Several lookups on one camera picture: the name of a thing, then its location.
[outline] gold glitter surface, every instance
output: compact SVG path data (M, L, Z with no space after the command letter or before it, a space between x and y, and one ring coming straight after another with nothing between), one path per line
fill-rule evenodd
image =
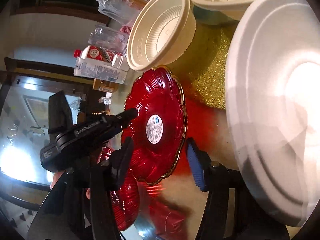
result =
M186 52L168 64L186 96L208 106L225 109L224 73L236 24L209 26L196 23L195 36Z

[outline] white wall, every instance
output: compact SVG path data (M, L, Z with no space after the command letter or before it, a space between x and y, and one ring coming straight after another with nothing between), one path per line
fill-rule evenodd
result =
M11 1L0 14L0 70L3 58L20 46L84 49L97 23L73 16L30 13L9 16Z

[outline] gold rim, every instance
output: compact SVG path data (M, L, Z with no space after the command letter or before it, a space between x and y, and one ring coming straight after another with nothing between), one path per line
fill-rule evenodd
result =
M146 183L147 185L149 185L149 186L154 186L154 185L158 184L161 180L169 177L169 176L173 173L173 171L174 171L174 169L176 168L177 163L178 163L178 161L179 161L180 154L181 154L181 150L182 150L183 144L184 144L185 139L186 139L186 133L187 133L187 128L188 128L188 124L187 124L188 116L187 116L187 110L186 110L186 105L185 105L185 95L184 95L184 92L183 92L182 85L181 85L179 79L178 79L175 75L172 74L171 70L170 70L167 66L165 66L165 65L159 65L159 66L157 66L157 67L152 68L152 70L156 70L157 68L160 68L160 67L163 68L163 69L165 69L165 70L169 73L170 77L171 77L171 78L176 82L176 84L178 85L179 93L180 93L180 98L181 98L181 105L182 105L182 110L183 110L183 132L182 132L182 138L181 138L181 141L180 141L179 148L178 148L178 150L177 150L177 152L176 152L176 155L175 155L175 158L174 158L173 165L171 166L171 168L170 168L169 171L167 171L164 175L161 175L161 177L160 177L158 180L156 180L155 182L151 182L151 183L147 183L144 179L137 179L136 177L134 177L134 178L136 179L136 181L145 182L145 183ZM139 79L142 78L142 77L143 77L143 74L142 74L142 76L138 77L133 83L135 83L137 80L139 80ZM124 101L124 109L125 109L125 104L126 104L126 102L127 102L127 99L128 99L128 97L129 97L130 95L131 95L131 93L129 93L129 94L127 95L127 97L126 97L126 99L125 99L125 101Z

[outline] screw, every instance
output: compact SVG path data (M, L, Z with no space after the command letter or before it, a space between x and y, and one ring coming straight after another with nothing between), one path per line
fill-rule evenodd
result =
M107 167L107 166L109 165L109 161L108 161L108 160L104 160L104 161L102 161L102 162L100 163L100 165L101 165L102 167Z
M219 167L220 166L220 163L217 162L217 161L211 161L210 164L211 164L212 167Z
M74 171L75 171L75 169L74 169L74 168L72 168L72 167L67 168L67 170L66 170L66 174L72 174Z

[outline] red bowl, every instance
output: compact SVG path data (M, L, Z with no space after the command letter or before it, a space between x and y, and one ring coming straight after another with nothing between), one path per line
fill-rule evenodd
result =
M124 108L138 110L122 134L134 141L130 168L136 180L155 185L173 172L186 136L181 84L166 67L151 69L134 82Z
M108 160L114 149L103 147L97 163L101 160ZM128 169L124 184L117 191L111 191L112 210L116 218L119 231L124 231L136 220L139 213L140 197L136 180L132 171Z

